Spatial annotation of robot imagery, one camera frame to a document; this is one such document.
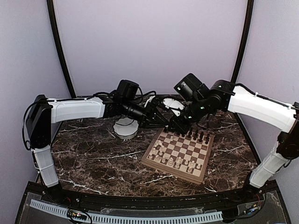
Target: white chess piece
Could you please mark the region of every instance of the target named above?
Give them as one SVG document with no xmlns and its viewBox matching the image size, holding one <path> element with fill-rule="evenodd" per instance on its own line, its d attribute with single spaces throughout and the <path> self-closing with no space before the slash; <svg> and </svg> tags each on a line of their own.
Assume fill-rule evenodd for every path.
<svg viewBox="0 0 299 224">
<path fill-rule="evenodd" d="M 155 156 L 155 161 L 159 161 L 159 155 Z"/>
<path fill-rule="evenodd" d="M 170 157 L 170 158 L 169 158 L 169 165 L 172 165 L 172 164 L 173 164 L 173 158 Z"/>
</svg>

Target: lavender wall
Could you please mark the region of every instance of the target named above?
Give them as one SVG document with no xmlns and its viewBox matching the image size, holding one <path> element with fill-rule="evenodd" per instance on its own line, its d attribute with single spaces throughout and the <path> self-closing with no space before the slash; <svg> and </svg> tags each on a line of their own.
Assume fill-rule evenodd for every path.
<svg viewBox="0 0 299 224">
<path fill-rule="evenodd" d="M 36 171 L 21 140 L 25 109 L 38 94 L 69 97 L 46 1 L 0 1 L 0 223 L 12 224 Z"/>
<path fill-rule="evenodd" d="M 77 95 L 121 79 L 173 93 L 193 72 L 211 86 L 230 80 L 246 0 L 56 0 L 62 45 Z"/>
<path fill-rule="evenodd" d="M 248 44 L 238 82 L 282 102 L 299 101 L 299 2 L 255 1 Z M 242 120 L 263 159 L 280 131 L 261 121 Z M 275 178 L 293 223 L 299 220 L 299 161 Z"/>
</svg>

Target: marble table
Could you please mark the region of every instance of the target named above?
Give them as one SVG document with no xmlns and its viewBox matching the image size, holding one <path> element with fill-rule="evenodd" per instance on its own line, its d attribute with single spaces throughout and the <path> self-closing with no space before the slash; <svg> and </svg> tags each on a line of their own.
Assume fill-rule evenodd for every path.
<svg viewBox="0 0 299 224">
<path fill-rule="evenodd" d="M 215 135 L 201 185 L 141 164 L 157 129 L 139 129 L 131 140 L 113 132 L 115 118 L 65 121 L 54 140 L 53 158 L 64 189 L 113 196 L 186 196 L 241 188 L 256 160 L 232 113 L 209 118 Z M 204 130 L 206 118 L 193 129 Z"/>
</svg>

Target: black chess piece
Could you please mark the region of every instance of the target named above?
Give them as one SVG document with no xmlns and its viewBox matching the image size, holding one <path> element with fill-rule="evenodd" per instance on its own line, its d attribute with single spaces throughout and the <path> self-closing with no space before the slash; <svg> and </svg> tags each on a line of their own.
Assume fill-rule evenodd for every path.
<svg viewBox="0 0 299 224">
<path fill-rule="evenodd" d="M 201 132 L 200 135 L 199 135 L 198 142 L 202 142 L 203 137 L 204 137 L 204 133 Z"/>
<path fill-rule="evenodd" d="M 207 135 L 206 135 L 206 142 L 205 142 L 205 143 L 206 143 L 206 144 L 209 143 L 209 140 L 210 140 L 210 134 L 207 134 Z"/>
</svg>

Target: chess board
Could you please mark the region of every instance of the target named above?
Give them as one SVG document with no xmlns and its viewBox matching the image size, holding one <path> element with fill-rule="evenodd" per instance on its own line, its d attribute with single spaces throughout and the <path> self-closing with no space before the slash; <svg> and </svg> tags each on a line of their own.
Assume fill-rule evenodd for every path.
<svg viewBox="0 0 299 224">
<path fill-rule="evenodd" d="M 209 135 L 209 141 L 206 142 L 208 133 L 203 134 L 203 140 L 199 142 L 199 137 L 193 139 L 194 133 L 190 138 L 188 135 L 183 137 L 178 133 L 165 133 L 163 129 L 159 129 L 141 162 L 146 166 L 170 173 L 178 178 L 201 184 L 214 140 L 214 136 Z M 164 147 L 157 146 L 156 152 L 153 153 L 153 148 L 159 144 L 159 141 L 162 142 Z M 179 157 L 181 157 L 181 162 L 176 163 Z"/>
</svg>

